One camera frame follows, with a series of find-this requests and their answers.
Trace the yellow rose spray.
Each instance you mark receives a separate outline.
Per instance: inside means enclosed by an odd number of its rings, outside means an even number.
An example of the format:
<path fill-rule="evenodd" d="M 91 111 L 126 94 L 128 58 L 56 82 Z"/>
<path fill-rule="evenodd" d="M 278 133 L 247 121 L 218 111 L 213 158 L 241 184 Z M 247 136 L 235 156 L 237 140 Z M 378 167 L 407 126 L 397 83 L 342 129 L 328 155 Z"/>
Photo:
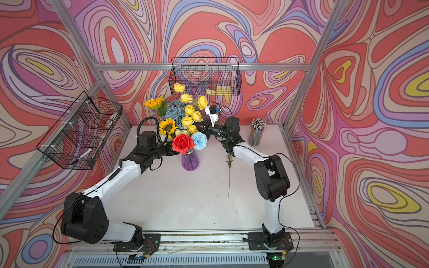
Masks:
<path fill-rule="evenodd" d="M 194 98 L 192 95 L 186 93 L 185 90 L 186 87 L 184 84 L 173 84 L 173 92 L 179 94 L 177 99 L 186 104 L 186 116 L 182 119 L 182 125 L 184 128 L 180 130 L 183 134 L 192 136 L 192 134 L 198 132 L 196 123 L 203 121 L 202 111 L 209 106 L 209 103 L 206 96 Z"/>

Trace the yellow sunflower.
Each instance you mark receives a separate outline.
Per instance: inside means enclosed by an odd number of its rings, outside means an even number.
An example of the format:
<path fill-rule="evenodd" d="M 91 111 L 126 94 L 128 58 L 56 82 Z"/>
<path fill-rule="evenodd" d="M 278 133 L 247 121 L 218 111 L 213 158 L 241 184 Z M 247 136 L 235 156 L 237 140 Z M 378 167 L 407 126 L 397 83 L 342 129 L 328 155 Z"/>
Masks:
<path fill-rule="evenodd" d="M 177 129 L 178 127 L 175 124 L 175 120 L 171 118 L 168 118 L 159 124 L 159 133 L 164 136 L 171 137 L 175 134 Z"/>
<path fill-rule="evenodd" d="M 163 97 L 159 97 L 159 98 L 151 98 L 149 100 L 147 100 L 146 102 L 144 102 L 144 105 L 152 110 L 152 111 L 156 111 L 157 114 L 160 117 L 164 117 L 166 115 L 166 112 L 168 110 L 168 102 L 163 98 Z"/>

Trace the purple glass vase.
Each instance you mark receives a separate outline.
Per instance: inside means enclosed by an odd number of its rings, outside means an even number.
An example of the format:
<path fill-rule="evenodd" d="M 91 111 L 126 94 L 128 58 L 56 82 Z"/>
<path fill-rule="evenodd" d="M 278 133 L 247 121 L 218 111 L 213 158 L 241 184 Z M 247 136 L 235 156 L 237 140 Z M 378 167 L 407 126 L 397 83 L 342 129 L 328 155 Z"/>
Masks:
<path fill-rule="evenodd" d="M 186 171 L 194 171 L 196 170 L 200 165 L 200 159 L 195 151 L 188 150 L 184 155 L 182 154 L 182 167 Z"/>

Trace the small yellow flower stem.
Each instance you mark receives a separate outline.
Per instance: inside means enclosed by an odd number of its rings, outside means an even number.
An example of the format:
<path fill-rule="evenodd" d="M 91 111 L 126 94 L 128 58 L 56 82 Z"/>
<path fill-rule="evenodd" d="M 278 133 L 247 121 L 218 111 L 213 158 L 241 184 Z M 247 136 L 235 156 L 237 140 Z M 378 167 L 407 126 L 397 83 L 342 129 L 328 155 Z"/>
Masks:
<path fill-rule="evenodd" d="M 231 189 L 231 166 L 232 166 L 232 162 L 233 162 L 233 156 L 231 153 L 228 153 L 227 156 L 227 165 L 229 168 L 229 183 L 228 183 L 228 191 L 227 191 L 227 201 L 229 201 L 230 198 L 230 189 Z"/>

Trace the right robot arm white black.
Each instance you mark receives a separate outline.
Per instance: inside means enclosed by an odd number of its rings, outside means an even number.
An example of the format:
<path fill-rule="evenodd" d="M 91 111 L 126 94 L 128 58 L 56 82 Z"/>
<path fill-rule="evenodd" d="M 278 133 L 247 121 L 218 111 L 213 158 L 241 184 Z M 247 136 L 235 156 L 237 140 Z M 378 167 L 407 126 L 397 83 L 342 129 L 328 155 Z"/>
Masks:
<path fill-rule="evenodd" d="M 265 200 L 265 217 L 262 224 L 262 238 L 248 238 L 249 246 L 262 245 L 268 250 L 294 248 L 290 233 L 281 223 L 281 201 L 287 196 L 290 181 L 278 155 L 264 155 L 248 145 L 240 135 L 239 119 L 229 117 L 224 125 L 209 119 L 196 124 L 197 130 L 221 139 L 225 151 L 254 168 L 257 190 Z"/>

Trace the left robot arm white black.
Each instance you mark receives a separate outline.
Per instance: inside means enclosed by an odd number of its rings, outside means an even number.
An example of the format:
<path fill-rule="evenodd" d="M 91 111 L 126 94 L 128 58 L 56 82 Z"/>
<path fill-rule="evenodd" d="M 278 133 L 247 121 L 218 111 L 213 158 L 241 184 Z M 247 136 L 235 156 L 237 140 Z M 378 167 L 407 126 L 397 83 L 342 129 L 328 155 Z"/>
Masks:
<path fill-rule="evenodd" d="M 124 187 L 147 170 L 153 171 L 155 160 L 175 156 L 172 142 L 168 141 L 172 126 L 156 123 L 156 131 L 141 131 L 137 128 L 137 144 L 118 167 L 89 189 L 69 194 L 64 201 L 61 218 L 55 224 L 61 234 L 75 242 L 96 244 L 100 241 L 122 242 L 133 251 L 145 243 L 140 226 L 132 223 L 117 223 L 108 219 L 105 209 Z"/>

